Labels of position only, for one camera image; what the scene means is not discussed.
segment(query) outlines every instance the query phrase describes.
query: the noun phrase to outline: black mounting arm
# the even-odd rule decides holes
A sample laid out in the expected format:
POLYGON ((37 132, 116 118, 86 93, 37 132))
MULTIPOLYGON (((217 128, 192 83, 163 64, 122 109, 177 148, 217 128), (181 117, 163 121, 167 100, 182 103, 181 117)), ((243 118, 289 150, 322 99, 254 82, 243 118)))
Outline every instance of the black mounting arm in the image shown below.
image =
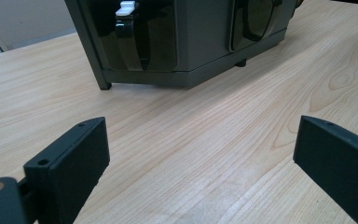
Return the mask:
POLYGON ((358 135, 331 122, 303 116, 293 159, 358 222, 358 135))
POLYGON ((0 178, 0 223, 73 223, 109 161, 104 118, 77 124, 25 163, 22 181, 0 178))

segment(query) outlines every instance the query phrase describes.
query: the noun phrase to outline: rectangular black block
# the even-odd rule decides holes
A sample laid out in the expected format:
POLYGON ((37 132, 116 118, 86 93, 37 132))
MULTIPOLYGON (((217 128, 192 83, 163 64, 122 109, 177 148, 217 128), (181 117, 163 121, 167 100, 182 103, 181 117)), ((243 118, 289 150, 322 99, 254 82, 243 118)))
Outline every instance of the rectangular black block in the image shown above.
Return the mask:
POLYGON ((358 222, 358 135, 302 117, 294 161, 358 222))
POLYGON ((77 124, 24 165, 43 209, 38 221, 73 223, 110 161, 104 118, 77 124))

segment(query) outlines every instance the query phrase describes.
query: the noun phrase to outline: black device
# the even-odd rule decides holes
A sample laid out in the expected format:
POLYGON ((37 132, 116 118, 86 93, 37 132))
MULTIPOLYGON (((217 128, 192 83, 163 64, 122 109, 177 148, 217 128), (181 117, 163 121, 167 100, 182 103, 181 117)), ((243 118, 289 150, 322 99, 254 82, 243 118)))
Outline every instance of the black device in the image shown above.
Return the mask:
POLYGON ((192 87, 277 45, 298 0, 65 0, 101 90, 192 87))
POLYGON ((74 126, 24 165, 0 177, 0 224, 73 223, 110 161, 104 118, 74 126))
POLYGON ((303 116, 293 160, 358 223, 358 135, 303 116))

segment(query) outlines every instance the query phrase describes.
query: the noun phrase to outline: wood grain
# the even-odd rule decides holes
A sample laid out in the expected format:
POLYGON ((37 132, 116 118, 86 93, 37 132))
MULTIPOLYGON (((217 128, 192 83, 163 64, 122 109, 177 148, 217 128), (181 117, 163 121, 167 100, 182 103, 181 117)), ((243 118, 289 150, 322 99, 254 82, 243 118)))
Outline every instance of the wood grain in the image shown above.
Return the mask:
POLYGON ((279 46, 190 90, 100 91, 77 35, 0 54, 0 176, 106 117, 76 223, 353 223, 293 163, 301 115, 358 134, 358 5, 305 1, 279 46))

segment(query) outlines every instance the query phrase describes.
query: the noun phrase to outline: black rubber foot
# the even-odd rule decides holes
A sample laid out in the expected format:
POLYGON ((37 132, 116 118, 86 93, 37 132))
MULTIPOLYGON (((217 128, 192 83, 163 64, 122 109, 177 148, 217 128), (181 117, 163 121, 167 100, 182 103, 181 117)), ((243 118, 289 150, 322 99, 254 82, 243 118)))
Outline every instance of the black rubber foot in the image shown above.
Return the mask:
POLYGON ((244 59, 244 60, 242 60, 242 61, 236 63, 235 66, 237 66, 237 67, 244 67, 244 66, 246 66, 246 59, 244 59))

